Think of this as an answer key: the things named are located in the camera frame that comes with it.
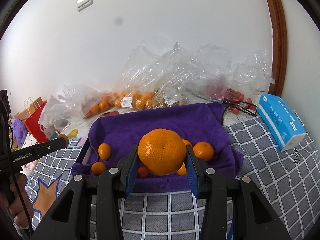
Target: star pattern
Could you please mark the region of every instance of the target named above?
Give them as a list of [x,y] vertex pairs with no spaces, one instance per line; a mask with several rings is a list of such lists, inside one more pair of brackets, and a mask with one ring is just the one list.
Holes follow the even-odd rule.
[[33,210],[40,213],[42,217],[44,217],[58,196],[57,191],[60,177],[61,176],[59,176],[49,186],[47,186],[41,179],[38,179],[39,189],[37,197],[33,202]]

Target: gray checkered blanket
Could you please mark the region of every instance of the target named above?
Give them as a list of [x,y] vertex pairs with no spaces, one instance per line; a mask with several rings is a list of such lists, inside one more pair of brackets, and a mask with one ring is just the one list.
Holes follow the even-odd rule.
[[[292,239],[303,239],[320,213],[319,153],[309,132],[295,149],[280,152],[260,117],[225,127],[231,146],[244,155],[239,177],[249,176],[278,213]],[[51,184],[60,178],[59,194],[71,180],[71,166],[80,148],[72,139],[66,150],[41,159],[31,176],[28,195],[34,201],[38,180]],[[232,199],[228,198],[228,230],[232,222]],[[189,191],[133,193],[119,199],[124,239],[198,239],[205,200],[196,200]],[[35,212],[36,227],[41,214]],[[92,199],[91,239],[96,239],[96,197]]]

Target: human hand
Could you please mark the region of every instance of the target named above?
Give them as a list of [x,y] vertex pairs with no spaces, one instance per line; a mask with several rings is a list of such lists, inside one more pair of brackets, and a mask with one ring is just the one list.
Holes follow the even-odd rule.
[[[28,179],[24,174],[19,173],[19,176],[17,177],[17,182],[19,185],[19,189],[20,189],[22,198],[26,204],[26,207],[27,207],[27,210],[28,210],[28,213],[30,216],[30,220],[32,220],[32,218],[33,218],[32,203],[29,199],[27,192],[24,189],[27,182],[28,182]],[[27,220],[26,214],[23,210],[23,206],[22,206],[22,203],[21,203],[20,198],[18,196],[18,192],[17,192],[17,189],[16,189],[14,183],[12,183],[10,185],[10,190],[15,195],[17,195],[16,199],[14,200],[14,202],[11,205],[9,205],[9,202],[8,202],[7,198],[5,197],[4,193],[0,191],[0,207],[5,213],[6,213],[6,208],[9,208],[9,212],[11,214],[16,215],[13,219],[14,223],[21,228],[26,228],[26,227],[28,227],[28,220]]]

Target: tissue box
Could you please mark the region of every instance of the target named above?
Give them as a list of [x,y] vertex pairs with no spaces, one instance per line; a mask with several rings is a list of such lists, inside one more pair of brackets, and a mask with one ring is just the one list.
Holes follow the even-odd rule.
[[306,132],[300,120],[280,97],[261,95],[257,111],[282,152],[297,147],[302,142]]

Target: screw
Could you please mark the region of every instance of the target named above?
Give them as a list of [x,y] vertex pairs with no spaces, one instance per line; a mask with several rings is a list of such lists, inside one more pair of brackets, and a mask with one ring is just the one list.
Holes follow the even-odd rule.
[[245,183],[249,183],[251,181],[251,179],[248,176],[243,176],[242,181]]
[[213,169],[213,168],[207,168],[207,169],[206,169],[206,172],[207,172],[208,174],[215,174],[215,173],[216,173],[216,170]]
[[73,177],[74,181],[80,181],[82,179],[82,176],[80,174],[77,174],[76,176]]
[[118,168],[111,168],[111,169],[109,170],[109,172],[110,172],[111,174],[116,174],[116,173],[119,172],[119,169],[118,169]]

